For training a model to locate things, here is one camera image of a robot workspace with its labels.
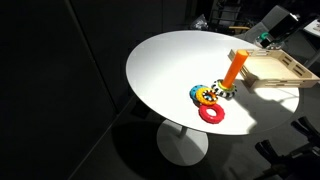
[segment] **colorful toy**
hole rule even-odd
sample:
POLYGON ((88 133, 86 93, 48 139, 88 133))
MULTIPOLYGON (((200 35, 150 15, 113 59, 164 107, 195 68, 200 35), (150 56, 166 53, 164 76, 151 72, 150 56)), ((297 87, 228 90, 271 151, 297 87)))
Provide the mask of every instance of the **colorful toy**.
POLYGON ((202 88, 202 87, 207 87, 204 85, 196 85, 194 86, 191 90, 190 90, 190 97, 194 100, 194 101, 198 101, 196 98, 196 92, 198 91, 198 89, 202 88))
POLYGON ((213 89, 204 86, 196 85, 190 90, 190 97, 193 101, 199 103, 199 115, 200 117, 211 124, 217 124, 224 119, 224 110, 221 106, 217 105, 218 97, 213 89), (210 115, 207 110, 212 109, 216 112, 216 116, 210 115))
POLYGON ((231 98, 235 96, 237 87, 233 84, 233 82, 248 56, 249 54, 246 50, 237 51, 225 78, 223 80, 218 79, 211 86, 217 95, 225 98, 231 98))
POLYGON ((199 88, 196 92, 196 98, 201 104, 207 105, 207 106, 216 104, 218 101, 218 98, 214 90, 208 87, 199 88))
POLYGON ((200 117, 208 123, 218 124, 224 119, 224 110, 218 104, 213 104, 211 106, 201 105, 199 108, 200 117), (210 115, 207 110, 212 109, 216 112, 216 116, 210 115))

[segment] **blue ring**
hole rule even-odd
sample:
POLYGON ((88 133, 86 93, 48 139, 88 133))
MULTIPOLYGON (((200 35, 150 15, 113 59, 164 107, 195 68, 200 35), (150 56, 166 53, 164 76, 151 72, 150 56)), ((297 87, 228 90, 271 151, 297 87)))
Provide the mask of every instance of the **blue ring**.
POLYGON ((190 90, 190 97, 191 97, 192 100, 198 101, 197 98, 196 98, 196 92, 198 91, 198 89, 200 89, 202 87, 206 87, 206 86, 204 86, 204 85, 196 85, 190 90))

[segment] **wooden crate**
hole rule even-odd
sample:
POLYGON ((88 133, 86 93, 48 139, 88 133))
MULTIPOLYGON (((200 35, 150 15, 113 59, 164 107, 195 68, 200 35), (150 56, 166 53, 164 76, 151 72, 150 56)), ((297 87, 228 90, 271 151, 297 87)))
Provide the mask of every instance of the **wooden crate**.
MULTIPOLYGON (((250 88, 310 88, 320 78, 282 50, 245 49, 249 57, 240 73, 250 88)), ((229 58, 232 61, 235 52, 229 58)))

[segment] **table top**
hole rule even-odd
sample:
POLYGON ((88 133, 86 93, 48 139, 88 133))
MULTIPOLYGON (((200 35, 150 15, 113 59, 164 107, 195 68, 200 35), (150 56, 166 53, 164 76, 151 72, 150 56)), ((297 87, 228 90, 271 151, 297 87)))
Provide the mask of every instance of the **table top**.
POLYGON ((215 134, 242 135, 272 129, 289 120, 299 104, 298 88, 249 90, 240 74, 236 96, 219 97, 225 111, 219 124, 202 120, 189 96, 195 85, 211 87, 231 64, 231 49, 255 49, 240 39, 203 31, 176 31, 154 36, 130 54, 126 73, 135 94, 152 110, 186 127, 215 134))
POLYGON ((317 19, 312 21, 309 25, 307 25, 304 30, 314 36, 317 36, 320 38, 320 31, 315 30, 314 28, 317 28, 317 25, 320 24, 317 19))

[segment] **red ring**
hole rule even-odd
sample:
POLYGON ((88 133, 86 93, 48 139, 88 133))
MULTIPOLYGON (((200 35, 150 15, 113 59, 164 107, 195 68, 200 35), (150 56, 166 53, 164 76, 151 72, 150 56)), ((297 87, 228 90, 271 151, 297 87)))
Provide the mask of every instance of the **red ring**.
POLYGON ((200 117, 208 123, 218 124, 224 119, 224 110, 218 104, 214 104, 212 106, 200 105, 199 107, 199 115, 200 117), (212 109, 216 112, 216 116, 210 115, 207 110, 212 109))

